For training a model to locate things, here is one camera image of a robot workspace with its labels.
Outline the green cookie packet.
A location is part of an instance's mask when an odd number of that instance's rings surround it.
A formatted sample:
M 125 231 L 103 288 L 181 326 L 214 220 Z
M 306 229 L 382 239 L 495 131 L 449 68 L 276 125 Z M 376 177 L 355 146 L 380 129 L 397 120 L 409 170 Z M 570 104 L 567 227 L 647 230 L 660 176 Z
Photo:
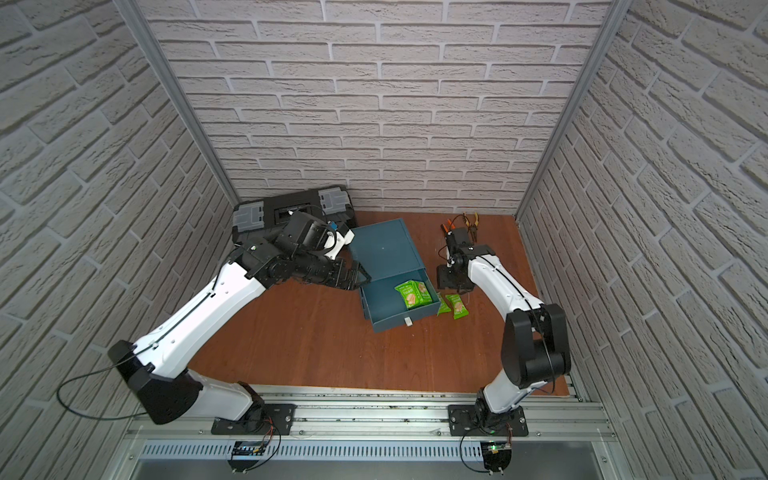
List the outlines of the green cookie packet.
M 410 310 L 430 303 L 430 297 L 424 296 L 422 283 L 415 280 L 405 281 L 395 287 L 400 294 L 405 307 Z
M 469 311 L 459 294 L 448 294 L 445 299 L 451 307 L 454 319 L 461 319 L 469 315 Z
M 438 309 L 437 315 L 452 312 L 452 308 L 448 305 L 448 303 L 446 302 L 446 300 L 442 295 L 438 295 L 438 300 L 439 300 L 439 309 Z
M 433 302 L 429 289 L 422 281 L 415 281 L 415 291 L 418 293 L 419 305 L 428 305 Z

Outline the teal drawer cabinet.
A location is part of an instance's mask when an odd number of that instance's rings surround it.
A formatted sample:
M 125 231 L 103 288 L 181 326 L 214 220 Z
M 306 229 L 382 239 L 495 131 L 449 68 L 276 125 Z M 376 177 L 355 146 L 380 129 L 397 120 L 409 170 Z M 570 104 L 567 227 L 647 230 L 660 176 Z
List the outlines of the teal drawer cabinet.
M 425 269 L 402 219 L 361 226 L 353 232 L 351 255 L 371 275 L 371 282 Z

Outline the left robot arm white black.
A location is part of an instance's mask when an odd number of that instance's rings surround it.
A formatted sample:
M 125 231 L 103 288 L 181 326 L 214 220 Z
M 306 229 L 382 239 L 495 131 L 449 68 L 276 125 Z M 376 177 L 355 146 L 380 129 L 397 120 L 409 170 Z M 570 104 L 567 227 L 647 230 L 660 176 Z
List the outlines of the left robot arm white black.
M 370 277 L 339 252 L 353 232 L 322 233 L 314 250 L 255 237 L 237 245 L 214 279 L 162 325 L 134 342 L 118 341 L 108 351 L 112 366 L 155 424 L 181 418 L 220 419 L 261 426 L 265 402 L 247 383 L 201 375 L 188 364 L 236 313 L 270 287 L 292 277 L 309 284 L 355 290 Z

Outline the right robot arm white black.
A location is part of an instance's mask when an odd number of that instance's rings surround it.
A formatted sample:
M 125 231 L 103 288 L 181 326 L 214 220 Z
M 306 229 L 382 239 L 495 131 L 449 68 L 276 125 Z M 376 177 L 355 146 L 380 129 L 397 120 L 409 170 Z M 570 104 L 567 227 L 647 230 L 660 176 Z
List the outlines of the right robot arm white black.
M 537 389 L 571 371 L 565 311 L 528 292 L 485 245 L 446 243 L 447 261 L 438 268 L 440 288 L 479 288 L 504 321 L 502 370 L 479 395 L 483 413 L 516 410 Z

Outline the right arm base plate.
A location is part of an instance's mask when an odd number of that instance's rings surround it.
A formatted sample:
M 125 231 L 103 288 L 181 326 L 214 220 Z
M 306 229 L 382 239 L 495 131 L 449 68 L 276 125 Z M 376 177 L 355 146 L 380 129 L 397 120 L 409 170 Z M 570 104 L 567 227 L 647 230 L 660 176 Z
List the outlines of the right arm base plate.
M 477 405 L 453 404 L 447 407 L 450 435 L 527 437 L 529 430 L 524 409 L 493 413 Z

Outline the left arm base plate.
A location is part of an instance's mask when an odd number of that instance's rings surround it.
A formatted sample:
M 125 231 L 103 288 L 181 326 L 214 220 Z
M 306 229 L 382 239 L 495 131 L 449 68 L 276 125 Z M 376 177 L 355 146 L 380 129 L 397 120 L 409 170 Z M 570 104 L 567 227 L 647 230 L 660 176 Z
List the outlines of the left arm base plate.
M 293 424 L 295 404 L 264 404 L 252 406 L 239 420 L 215 418 L 212 435 L 265 435 L 276 427 L 281 435 L 288 435 Z

